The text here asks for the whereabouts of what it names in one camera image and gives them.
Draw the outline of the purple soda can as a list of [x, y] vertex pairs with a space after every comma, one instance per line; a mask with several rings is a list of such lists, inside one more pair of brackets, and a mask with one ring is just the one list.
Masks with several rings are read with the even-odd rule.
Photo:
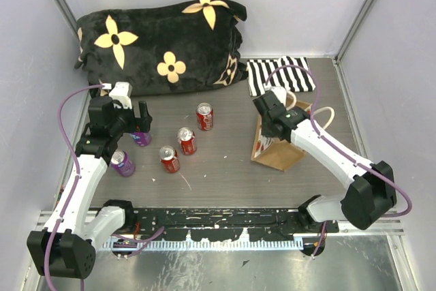
[[116, 150], [110, 160], [110, 165], [122, 177], [130, 177], [136, 170], [135, 164], [130, 160], [128, 154], [122, 150]]
[[134, 132], [130, 136], [140, 147], [146, 147], [151, 143], [152, 137], [148, 132]]

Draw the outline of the black white striped cloth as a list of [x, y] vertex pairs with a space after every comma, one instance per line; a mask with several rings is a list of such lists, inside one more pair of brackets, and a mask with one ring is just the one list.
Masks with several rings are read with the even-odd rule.
[[305, 57], [282, 56], [278, 59], [250, 59], [247, 61], [248, 85], [251, 97], [265, 93], [266, 80], [275, 69], [284, 65], [297, 65], [298, 67], [285, 67], [279, 70], [268, 82], [268, 86], [284, 87], [293, 93], [312, 92], [315, 84], [312, 77], [301, 70], [309, 70]]

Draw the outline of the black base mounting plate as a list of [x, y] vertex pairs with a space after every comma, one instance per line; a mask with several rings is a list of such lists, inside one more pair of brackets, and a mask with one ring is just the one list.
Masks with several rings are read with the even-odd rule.
[[321, 223], [304, 225], [299, 212], [282, 208], [135, 208], [133, 217], [115, 234], [135, 234], [138, 240], [153, 236], [165, 241], [195, 242], [236, 241], [244, 232], [250, 242], [292, 241], [296, 234], [314, 234], [322, 231]]

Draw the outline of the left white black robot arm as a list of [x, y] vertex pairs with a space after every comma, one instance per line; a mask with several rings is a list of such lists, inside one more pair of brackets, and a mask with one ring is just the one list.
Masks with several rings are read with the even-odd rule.
[[114, 234], [136, 227], [133, 205], [109, 200], [87, 223], [91, 201], [124, 134], [149, 132], [152, 116], [145, 101], [132, 105], [115, 96], [94, 97], [88, 106], [89, 121], [76, 144], [72, 171], [54, 212], [40, 231], [30, 232], [27, 247], [38, 273], [45, 278], [86, 279], [97, 250]]

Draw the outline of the near purple soda can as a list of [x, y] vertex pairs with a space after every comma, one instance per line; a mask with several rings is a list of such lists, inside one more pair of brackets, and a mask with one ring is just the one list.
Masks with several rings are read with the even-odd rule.
[[116, 150], [110, 160], [110, 165], [122, 177], [130, 177], [136, 170], [135, 164], [130, 160], [128, 154], [122, 150]]

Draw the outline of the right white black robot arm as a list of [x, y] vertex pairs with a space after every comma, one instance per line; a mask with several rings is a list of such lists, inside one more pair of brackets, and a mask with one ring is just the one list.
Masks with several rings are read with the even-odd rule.
[[316, 195], [298, 207], [298, 222], [306, 232], [315, 232], [324, 221], [347, 220], [366, 230], [396, 203], [393, 170], [380, 161], [374, 164], [329, 135], [298, 107], [287, 109], [272, 91], [253, 101], [261, 117], [265, 137], [285, 140], [310, 154], [342, 184], [345, 193]]

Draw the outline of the brown canvas bag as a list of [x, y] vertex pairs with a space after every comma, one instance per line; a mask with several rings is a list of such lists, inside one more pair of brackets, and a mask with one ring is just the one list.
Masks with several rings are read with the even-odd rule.
[[[289, 108], [291, 105], [311, 113], [312, 104], [298, 101], [295, 94], [288, 91], [285, 106]], [[305, 151], [285, 140], [261, 135], [261, 116], [258, 117], [251, 161], [285, 172], [302, 160], [306, 154]]]

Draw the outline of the red cola can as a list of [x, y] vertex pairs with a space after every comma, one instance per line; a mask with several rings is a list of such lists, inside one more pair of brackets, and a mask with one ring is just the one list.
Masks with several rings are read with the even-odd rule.
[[180, 169], [180, 162], [176, 150], [171, 146], [163, 146], [159, 150], [159, 159], [163, 164], [164, 169], [168, 173], [178, 172]]
[[196, 136], [192, 129], [188, 127], [180, 128], [177, 139], [184, 155], [193, 155], [197, 151]]
[[213, 107], [209, 103], [198, 104], [196, 115], [200, 130], [210, 131], [213, 128]]

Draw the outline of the far purple soda can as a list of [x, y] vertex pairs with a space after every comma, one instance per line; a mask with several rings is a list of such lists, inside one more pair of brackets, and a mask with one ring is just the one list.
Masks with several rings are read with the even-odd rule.
[[151, 143], [152, 137], [148, 132], [134, 132], [130, 136], [140, 147], [146, 147]]

